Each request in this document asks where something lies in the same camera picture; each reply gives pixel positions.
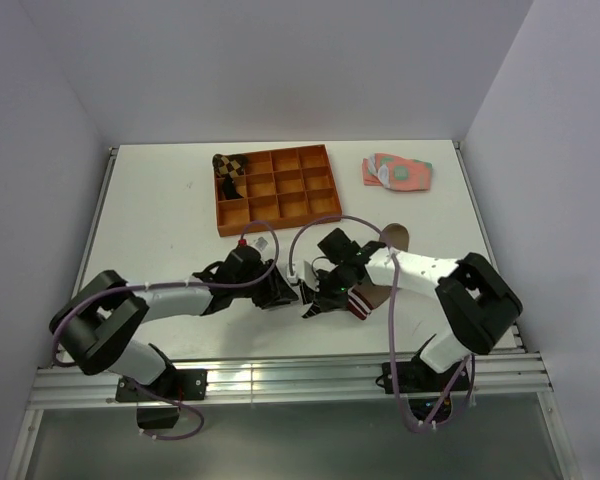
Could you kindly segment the brown sock striped cuff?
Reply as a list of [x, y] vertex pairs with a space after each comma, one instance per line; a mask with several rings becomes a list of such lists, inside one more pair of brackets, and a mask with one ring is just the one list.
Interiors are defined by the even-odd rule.
[[[409, 249], [410, 234], [408, 229], [398, 223], [384, 227], [382, 233], [393, 247], [400, 251]], [[390, 286], [378, 286], [364, 279], [348, 292], [347, 309], [360, 320], [365, 320], [374, 310], [387, 301], [391, 294]]]

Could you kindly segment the black white striped sock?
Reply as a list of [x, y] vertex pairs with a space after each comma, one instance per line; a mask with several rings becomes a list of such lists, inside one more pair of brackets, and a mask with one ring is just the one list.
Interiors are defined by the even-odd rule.
[[321, 310], [317, 300], [317, 292], [305, 281], [299, 282], [299, 292], [302, 304], [307, 307], [306, 311], [302, 314], [302, 318], [308, 319], [320, 314]]

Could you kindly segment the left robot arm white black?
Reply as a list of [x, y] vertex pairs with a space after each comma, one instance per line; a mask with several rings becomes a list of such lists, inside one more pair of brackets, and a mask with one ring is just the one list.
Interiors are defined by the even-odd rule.
[[180, 387], [181, 376], [156, 346], [133, 339], [139, 326], [177, 316], [208, 316], [235, 299], [261, 310], [286, 306], [298, 295], [270, 259], [246, 243], [189, 278], [188, 285], [133, 292], [116, 271], [98, 274], [51, 320], [54, 341], [86, 375], [116, 373], [152, 399]]

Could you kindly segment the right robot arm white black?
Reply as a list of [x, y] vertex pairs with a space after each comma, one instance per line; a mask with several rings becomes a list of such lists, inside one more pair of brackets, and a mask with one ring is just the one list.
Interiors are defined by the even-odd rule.
[[318, 248], [334, 265], [316, 272], [309, 316], [343, 308], [348, 293], [368, 281], [439, 301], [446, 325], [425, 342], [413, 365], [415, 383], [432, 390], [465, 357], [487, 355], [523, 312], [523, 305], [482, 255], [433, 258], [395, 249], [379, 240], [359, 245], [336, 228]]

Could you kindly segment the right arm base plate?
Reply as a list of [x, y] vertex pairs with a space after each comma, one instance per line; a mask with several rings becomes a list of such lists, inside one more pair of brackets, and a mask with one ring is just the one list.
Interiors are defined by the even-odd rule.
[[[399, 391], [405, 394], [442, 392], [459, 366], [460, 362], [456, 362], [444, 373], [436, 373], [421, 360], [396, 362]], [[384, 389], [385, 394], [393, 394], [391, 378], [390, 363], [382, 363], [381, 375], [375, 379], [375, 384]], [[451, 391], [466, 391], [469, 386], [469, 372], [465, 366], [451, 387]]]

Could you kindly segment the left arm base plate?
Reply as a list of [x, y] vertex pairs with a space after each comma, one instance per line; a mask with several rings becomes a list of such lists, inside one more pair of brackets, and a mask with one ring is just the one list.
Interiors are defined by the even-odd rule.
[[118, 403], [155, 401], [202, 401], [206, 395], [207, 370], [183, 369], [163, 373], [150, 385], [137, 386], [130, 378], [121, 377], [115, 394]]

